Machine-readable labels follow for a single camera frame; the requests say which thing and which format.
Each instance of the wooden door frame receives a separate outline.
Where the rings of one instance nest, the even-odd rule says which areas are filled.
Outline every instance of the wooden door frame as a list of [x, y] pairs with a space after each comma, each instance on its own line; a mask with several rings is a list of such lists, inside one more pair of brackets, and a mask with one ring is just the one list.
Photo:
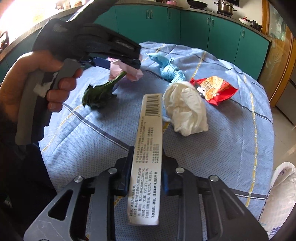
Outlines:
[[262, 0], [262, 33], [268, 35], [269, 30], [269, 5], [267, 0]]
[[[269, 3], [267, 0], [262, 0], [262, 33], [268, 35], [269, 32]], [[275, 89], [275, 92], [271, 96], [269, 100], [270, 106], [275, 107], [276, 103], [279, 101], [282, 93], [284, 92], [288, 81], [290, 80], [291, 74], [294, 70], [295, 61], [296, 61], [296, 40], [294, 36], [291, 34], [291, 44], [288, 60], [285, 66], [284, 74], [282, 75], [278, 86]]]

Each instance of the barcode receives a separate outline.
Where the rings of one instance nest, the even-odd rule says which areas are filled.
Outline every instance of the barcode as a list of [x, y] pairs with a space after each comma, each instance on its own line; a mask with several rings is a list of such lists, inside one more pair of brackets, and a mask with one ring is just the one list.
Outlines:
[[159, 95], [148, 95], [146, 101], [145, 116], [159, 115]]

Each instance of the white plastic bag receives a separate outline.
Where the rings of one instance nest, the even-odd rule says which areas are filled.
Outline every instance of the white plastic bag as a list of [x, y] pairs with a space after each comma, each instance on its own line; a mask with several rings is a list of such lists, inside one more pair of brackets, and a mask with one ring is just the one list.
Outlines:
[[274, 171], [268, 199], [259, 218], [269, 238], [281, 228], [295, 203], [296, 168], [292, 163], [284, 162]]
[[163, 104], [174, 130], [183, 136], [209, 129], [205, 105], [191, 83], [171, 83], [163, 95]]

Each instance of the gray handle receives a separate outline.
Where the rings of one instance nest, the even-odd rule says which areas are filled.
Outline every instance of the gray handle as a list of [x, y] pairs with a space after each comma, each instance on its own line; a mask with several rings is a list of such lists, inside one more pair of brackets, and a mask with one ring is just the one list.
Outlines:
[[17, 121], [15, 143], [27, 145], [44, 137], [44, 127], [49, 125], [52, 113], [47, 109], [46, 94], [57, 89], [60, 79], [72, 77], [81, 65], [74, 59], [66, 59], [58, 73], [36, 70], [29, 74], [22, 93]]

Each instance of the crumpled white tissue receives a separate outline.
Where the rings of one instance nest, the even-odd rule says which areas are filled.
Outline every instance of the crumpled white tissue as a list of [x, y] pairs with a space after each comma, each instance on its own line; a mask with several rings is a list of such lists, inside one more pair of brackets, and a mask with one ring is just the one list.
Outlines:
[[174, 130], [183, 136], [209, 129], [205, 105], [191, 83], [170, 84], [163, 95], [163, 104]]

